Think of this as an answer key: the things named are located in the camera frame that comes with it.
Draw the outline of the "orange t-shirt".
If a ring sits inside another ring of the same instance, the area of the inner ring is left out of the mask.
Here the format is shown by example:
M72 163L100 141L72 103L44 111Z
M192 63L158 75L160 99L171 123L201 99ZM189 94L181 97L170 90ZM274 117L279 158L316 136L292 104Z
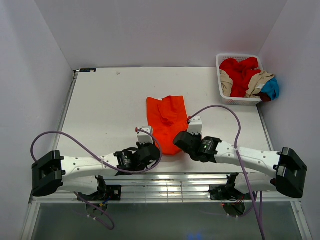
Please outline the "orange t-shirt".
M158 140L162 153L175 156L181 150L173 144L178 133L186 131L187 111L183 96L167 96L162 99L146 99L146 117L153 128L153 135Z

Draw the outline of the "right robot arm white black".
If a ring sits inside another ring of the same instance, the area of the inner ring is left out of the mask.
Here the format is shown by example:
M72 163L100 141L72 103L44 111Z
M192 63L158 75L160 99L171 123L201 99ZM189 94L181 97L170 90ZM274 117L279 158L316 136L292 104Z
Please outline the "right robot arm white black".
M215 199L237 199L251 192L278 191L293 199L303 197L308 167L288 147L282 151L262 151L241 147L215 137L201 138L186 131L180 132L173 144L201 163L244 166L251 173L232 173L227 183L211 190Z

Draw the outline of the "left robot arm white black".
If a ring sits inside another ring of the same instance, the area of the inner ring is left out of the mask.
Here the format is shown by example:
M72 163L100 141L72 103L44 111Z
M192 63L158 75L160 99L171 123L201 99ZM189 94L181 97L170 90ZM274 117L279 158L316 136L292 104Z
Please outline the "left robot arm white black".
M137 144L108 155L63 156L54 150L32 164L32 196L45 197L57 191L78 192L100 200L106 195L104 177L141 174L159 162L155 144Z

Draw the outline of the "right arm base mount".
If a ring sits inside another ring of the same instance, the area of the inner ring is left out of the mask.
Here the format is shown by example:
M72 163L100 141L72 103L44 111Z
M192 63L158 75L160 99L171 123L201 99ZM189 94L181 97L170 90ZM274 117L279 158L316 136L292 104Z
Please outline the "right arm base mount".
M232 202L240 202L242 200L251 199L251 195L249 193L248 188L246 190L236 189L236 180L240 180L240 183L243 183L244 187L248 187L243 173L232 173L230 175L227 175L226 178L226 184L209 185L208 192L210 194L211 200L227 200Z

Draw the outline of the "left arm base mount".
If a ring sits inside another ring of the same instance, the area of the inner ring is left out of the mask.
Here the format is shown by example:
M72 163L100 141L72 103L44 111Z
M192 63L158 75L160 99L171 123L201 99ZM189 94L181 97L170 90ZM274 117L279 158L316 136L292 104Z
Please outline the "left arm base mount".
M86 201L120 201L122 194L121 185L106 185L103 187L97 187L97 190L92 194L83 194L79 193L80 196L77 197L77 200L80 198L85 199Z

